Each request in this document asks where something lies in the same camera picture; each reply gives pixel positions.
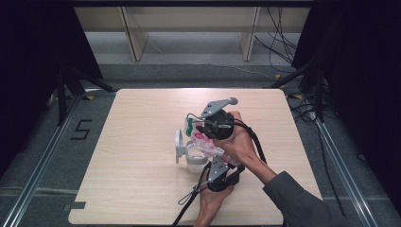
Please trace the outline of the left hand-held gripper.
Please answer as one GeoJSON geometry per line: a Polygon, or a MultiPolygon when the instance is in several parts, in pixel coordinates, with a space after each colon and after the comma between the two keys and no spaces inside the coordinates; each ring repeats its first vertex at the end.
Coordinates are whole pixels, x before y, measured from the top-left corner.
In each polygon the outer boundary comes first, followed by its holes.
{"type": "Polygon", "coordinates": [[[233,166],[224,163],[219,157],[214,156],[207,176],[207,186],[214,192],[225,190],[230,185],[239,182],[239,175],[245,166],[233,166]]]}

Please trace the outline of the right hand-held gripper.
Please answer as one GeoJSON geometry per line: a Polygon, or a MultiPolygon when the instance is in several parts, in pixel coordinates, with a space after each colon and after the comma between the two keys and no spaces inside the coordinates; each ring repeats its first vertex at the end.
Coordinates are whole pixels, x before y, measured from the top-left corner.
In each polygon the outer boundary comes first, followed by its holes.
{"type": "Polygon", "coordinates": [[[227,105],[236,105],[235,97],[210,101],[200,114],[202,124],[196,129],[210,139],[223,140],[229,138],[234,131],[234,117],[223,110],[227,105]]]}

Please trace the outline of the pink white plastic bag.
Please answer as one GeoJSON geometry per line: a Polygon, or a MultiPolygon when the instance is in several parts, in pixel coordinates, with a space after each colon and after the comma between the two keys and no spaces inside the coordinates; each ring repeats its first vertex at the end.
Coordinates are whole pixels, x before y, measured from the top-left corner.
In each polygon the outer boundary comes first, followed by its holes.
{"type": "Polygon", "coordinates": [[[185,119],[185,135],[190,138],[194,147],[200,150],[206,157],[217,156],[226,164],[239,166],[240,162],[229,156],[222,148],[217,147],[212,139],[197,129],[197,126],[201,125],[201,121],[191,113],[185,119]]]}

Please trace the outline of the clear jar with hinged lid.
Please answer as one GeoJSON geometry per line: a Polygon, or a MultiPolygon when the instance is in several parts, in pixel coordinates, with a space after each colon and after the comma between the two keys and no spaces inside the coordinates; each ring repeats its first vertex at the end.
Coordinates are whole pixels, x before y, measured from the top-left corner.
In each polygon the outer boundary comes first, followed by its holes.
{"type": "Polygon", "coordinates": [[[176,163],[179,163],[180,159],[184,157],[189,172],[201,173],[208,163],[208,158],[195,147],[191,140],[186,143],[183,142],[183,133],[181,130],[176,130],[175,132],[175,149],[176,163]]]}

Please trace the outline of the person's right hand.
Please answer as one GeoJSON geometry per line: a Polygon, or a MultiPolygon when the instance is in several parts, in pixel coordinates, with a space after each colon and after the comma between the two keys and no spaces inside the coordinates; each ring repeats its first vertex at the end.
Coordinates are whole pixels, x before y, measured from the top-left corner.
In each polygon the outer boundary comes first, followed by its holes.
{"type": "Polygon", "coordinates": [[[251,136],[244,128],[234,126],[234,132],[229,138],[215,139],[214,144],[248,168],[264,185],[267,185],[276,176],[269,165],[260,159],[251,136]]]}

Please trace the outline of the person's left hand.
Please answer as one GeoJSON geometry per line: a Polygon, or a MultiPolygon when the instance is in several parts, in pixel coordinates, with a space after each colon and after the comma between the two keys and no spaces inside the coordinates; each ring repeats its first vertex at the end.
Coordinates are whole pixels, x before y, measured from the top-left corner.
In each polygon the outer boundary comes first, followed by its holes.
{"type": "Polygon", "coordinates": [[[208,187],[204,187],[200,191],[200,211],[197,219],[208,220],[212,222],[224,200],[232,194],[234,189],[235,188],[233,186],[228,186],[222,191],[214,192],[208,187]]]}

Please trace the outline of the black metal stand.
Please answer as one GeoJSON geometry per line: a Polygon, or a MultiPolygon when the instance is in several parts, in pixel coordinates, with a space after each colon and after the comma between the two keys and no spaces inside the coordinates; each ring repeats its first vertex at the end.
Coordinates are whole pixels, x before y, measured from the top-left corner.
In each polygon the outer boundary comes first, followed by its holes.
{"type": "Polygon", "coordinates": [[[309,93],[311,90],[315,91],[315,114],[317,118],[323,122],[323,71],[321,65],[317,61],[308,62],[295,72],[290,73],[283,79],[268,86],[268,89],[278,89],[301,75],[303,75],[304,78],[299,86],[300,91],[302,93],[309,93]]]}
{"type": "Polygon", "coordinates": [[[58,73],[56,74],[56,91],[59,104],[59,126],[64,122],[68,113],[65,89],[68,89],[73,96],[82,96],[85,93],[81,84],[82,80],[86,80],[104,91],[117,92],[116,88],[104,83],[100,79],[96,79],[75,67],[62,64],[58,69],[58,73]]]}

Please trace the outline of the beige wooden shelf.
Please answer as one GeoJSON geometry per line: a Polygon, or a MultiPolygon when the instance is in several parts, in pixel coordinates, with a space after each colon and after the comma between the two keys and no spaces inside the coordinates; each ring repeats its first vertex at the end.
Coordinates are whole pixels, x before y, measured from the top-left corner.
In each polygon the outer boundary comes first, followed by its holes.
{"type": "Polygon", "coordinates": [[[123,32],[132,59],[140,61],[150,32],[236,32],[244,61],[251,59],[254,35],[303,31],[308,8],[295,7],[76,7],[87,32],[123,32]]]}

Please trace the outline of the black tape strip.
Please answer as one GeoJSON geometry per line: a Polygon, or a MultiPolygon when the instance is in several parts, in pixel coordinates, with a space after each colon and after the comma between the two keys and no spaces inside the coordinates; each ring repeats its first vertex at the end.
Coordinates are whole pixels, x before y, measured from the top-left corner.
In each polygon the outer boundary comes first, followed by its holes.
{"type": "Polygon", "coordinates": [[[63,211],[67,212],[72,209],[84,209],[85,205],[86,205],[86,201],[74,201],[72,203],[65,204],[63,206],[63,211]]]}

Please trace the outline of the dark curtain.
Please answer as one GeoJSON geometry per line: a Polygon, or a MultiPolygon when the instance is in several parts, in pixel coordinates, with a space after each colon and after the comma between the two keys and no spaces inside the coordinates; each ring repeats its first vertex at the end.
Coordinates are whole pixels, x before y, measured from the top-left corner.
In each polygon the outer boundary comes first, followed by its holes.
{"type": "Polygon", "coordinates": [[[320,57],[333,104],[401,214],[401,0],[315,0],[295,67],[334,22],[320,57]]]}
{"type": "Polygon", "coordinates": [[[102,77],[68,0],[0,0],[0,178],[32,132],[64,67],[102,77]]]}

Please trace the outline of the aluminium floor rail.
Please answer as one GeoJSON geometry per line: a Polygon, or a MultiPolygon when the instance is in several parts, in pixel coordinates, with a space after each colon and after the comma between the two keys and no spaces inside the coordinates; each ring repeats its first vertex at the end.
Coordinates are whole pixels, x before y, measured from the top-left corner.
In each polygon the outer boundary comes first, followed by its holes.
{"type": "Polygon", "coordinates": [[[350,198],[351,203],[354,205],[354,208],[357,211],[362,225],[364,227],[378,227],[375,217],[372,213],[372,209],[370,208],[368,202],[365,200],[360,189],[358,188],[349,168],[341,157],[340,151],[337,148],[327,127],[321,121],[317,122],[317,126],[320,133],[322,134],[322,139],[325,142],[334,168],[339,174],[343,186],[348,194],[348,197],[350,198]]]}
{"type": "Polygon", "coordinates": [[[66,129],[68,128],[73,113],[81,101],[81,96],[73,96],[70,104],[67,108],[66,117],[57,126],[55,132],[53,133],[49,143],[47,144],[44,153],[39,159],[38,164],[32,171],[27,183],[22,188],[16,202],[13,204],[9,213],[6,215],[5,220],[0,227],[18,227],[22,217],[24,216],[26,209],[28,208],[36,188],[38,187],[44,173],[46,172],[54,153],[56,152],[62,137],[64,136],[66,129]]]}

